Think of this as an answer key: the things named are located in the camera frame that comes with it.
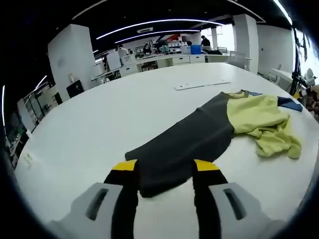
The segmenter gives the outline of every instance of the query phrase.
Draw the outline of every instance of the blue cloth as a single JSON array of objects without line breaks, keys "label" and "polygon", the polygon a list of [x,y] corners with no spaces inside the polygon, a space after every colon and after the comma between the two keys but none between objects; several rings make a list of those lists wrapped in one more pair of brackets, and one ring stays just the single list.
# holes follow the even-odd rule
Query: blue cloth
[{"label": "blue cloth", "polygon": [[[252,96],[262,95],[262,94],[257,93],[257,92],[250,92],[250,91],[246,91],[246,92]],[[289,108],[289,109],[292,109],[295,111],[300,111],[300,112],[303,111],[303,107],[300,104],[295,103],[293,101],[293,99],[290,99],[290,98],[278,96],[278,106]]]}]

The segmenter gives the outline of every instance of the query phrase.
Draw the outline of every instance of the black ceiling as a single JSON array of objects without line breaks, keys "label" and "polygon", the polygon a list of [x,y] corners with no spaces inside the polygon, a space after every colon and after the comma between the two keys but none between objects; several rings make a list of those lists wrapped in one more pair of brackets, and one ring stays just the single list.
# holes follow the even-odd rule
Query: black ceiling
[{"label": "black ceiling", "polygon": [[[232,16],[242,13],[260,21],[252,13],[227,0],[200,0],[193,1],[191,4],[180,0],[107,0],[72,20],[72,17],[97,2],[99,1],[55,0],[22,3],[12,1],[12,6],[7,7],[7,12],[11,14],[8,19],[5,19],[7,24],[4,26],[6,50],[9,52],[7,63],[10,67],[14,66],[15,70],[19,69],[20,74],[5,79],[8,90],[6,97],[10,97],[15,103],[32,91],[44,75],[48,75],[48,80],[53,80],[47,57],[47,44],[59,31],[71,23],[89,27],[93,49],[103,51],[113,47],[117,40],[135,36],[137,29],[147,26],[123,30],[96,40],[98,36],[145,21],[168,18],[209,20],[222,15]],[[237,2],[262,17],[266,24],[290,27],[272,0],[238,0]],[[289,0],[281,0],[281,2],[290,10],[293,7],[289,4]],[[217,22],[232,23],[232,18],[227,17]],[[190,29],[194,25],[196,23],[191,22],[152,24],[154,31]]]}]

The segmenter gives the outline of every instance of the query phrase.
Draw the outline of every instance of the blue bin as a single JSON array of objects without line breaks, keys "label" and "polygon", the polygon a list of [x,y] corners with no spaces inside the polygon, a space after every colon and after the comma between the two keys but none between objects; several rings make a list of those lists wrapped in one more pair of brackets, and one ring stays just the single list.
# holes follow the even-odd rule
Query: blue bin
[{"label": "blue bin", "polygon": [[191,45],[190,52],[192,55],[200,55],[201,54],[200,45]]}]

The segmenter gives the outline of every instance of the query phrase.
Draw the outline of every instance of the round white table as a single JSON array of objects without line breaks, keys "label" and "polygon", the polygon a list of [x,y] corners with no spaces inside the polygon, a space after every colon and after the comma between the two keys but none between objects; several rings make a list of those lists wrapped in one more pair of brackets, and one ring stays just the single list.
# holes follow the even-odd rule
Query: round white table
[{"label": "round white table", "polygon": [[[220,79],[231,84],[174,89],[180,84],[211,84]],[[226,63],[161,68],[90,89],[53,109],[34,130],[15,170],[21,191],[42,222],[60,220],[76,197],[92,184],[103,182],[111,168],[125,160],[126,152],[156,137],[219,92],[241,89],[290,97],[273,83]],[[268,217],[287,221],[310,183],[319,126],[306,109],[281,110],[290,113],[294,134],[303,144],[298,160],[284,154],[261,159],[253,139],[245,136],[232,139],[214,163],[228,182],[238,183],[258,199]],[[193,195],[190,179],[154,198],[140,197],[135,233],[149,228],[166,230],[169,236],[182,230],[192,238],[198,233]]]}]

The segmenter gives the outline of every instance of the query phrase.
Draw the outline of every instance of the drawer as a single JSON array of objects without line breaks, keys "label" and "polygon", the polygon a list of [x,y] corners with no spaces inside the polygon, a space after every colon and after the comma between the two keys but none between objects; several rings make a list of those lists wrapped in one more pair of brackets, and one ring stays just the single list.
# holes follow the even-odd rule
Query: drawer
[{"label": "drawer", "polygon": [[191,63],[205,63],[205,56],[190,56],[189,57]]},{"label": "drawer", "polygon": [[124,77],[124,76],[127,76],[127,75],[130,75],[130,74],[134,74],[134,73],[138,73],[138,67],[137,65],[130,65],[130,66],[123,66],[121,69],[120,69],[120,74],[121,74],[121,77]]},{"label": "drawer", "polygon": [[173,65],[189,63],[189,56],[181,56],[181,57],[174,57],[173,58]]}]

